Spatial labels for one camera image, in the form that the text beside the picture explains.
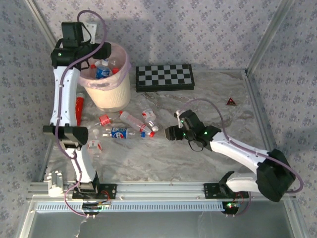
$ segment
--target patterned wallpaper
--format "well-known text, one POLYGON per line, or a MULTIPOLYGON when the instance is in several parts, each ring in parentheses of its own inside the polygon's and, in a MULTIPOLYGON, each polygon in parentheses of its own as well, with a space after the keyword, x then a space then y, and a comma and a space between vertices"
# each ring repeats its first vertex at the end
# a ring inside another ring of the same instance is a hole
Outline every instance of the patterned wallpaper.
MULTIPOLYGON (((191 63, 246 68, 279 0, 35 0, 54 35, 89 8, 108 25, 108 40, 132 64, 191 63)), ((93 16, 86 18, 94 21, 93 16)))
POLYGON ((50 49, 23 0, 0 1, 0 237, 11 238, 48 141, 53 109, 50 49))
POLYGON ((278 148, 305 182, 297 195, 317 237, 317 3, 296 0, 253 80, 278 148))

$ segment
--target black and white chessboard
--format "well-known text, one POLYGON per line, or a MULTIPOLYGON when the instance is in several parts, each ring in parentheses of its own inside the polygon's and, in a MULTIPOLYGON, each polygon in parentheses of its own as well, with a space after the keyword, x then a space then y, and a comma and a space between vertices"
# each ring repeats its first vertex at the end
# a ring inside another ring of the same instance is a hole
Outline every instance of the black and white chessboard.
POLYGON ((136 68, 137 92, 193 90, 190 64, 139 66, 136 68))

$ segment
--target white trash bin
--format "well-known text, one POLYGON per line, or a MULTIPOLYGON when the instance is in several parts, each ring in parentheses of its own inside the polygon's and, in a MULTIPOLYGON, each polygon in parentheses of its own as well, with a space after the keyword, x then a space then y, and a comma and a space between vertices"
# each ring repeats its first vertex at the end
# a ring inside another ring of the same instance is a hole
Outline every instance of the white trash bin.
MULTIPOLYGON (((110 57, 117 58, 116 67, 120 69, 118 73, 96 80, 97 69, 89 68, 80 72, 78 83, 86 89, 100 110, 113 113, 122 110, 130 102, 129 69, 131 64, 125 49, 116 43, 111 43, 110 57)), ((89 64, 93 65, 96 61, 96 59, 90 58, 89 64)))

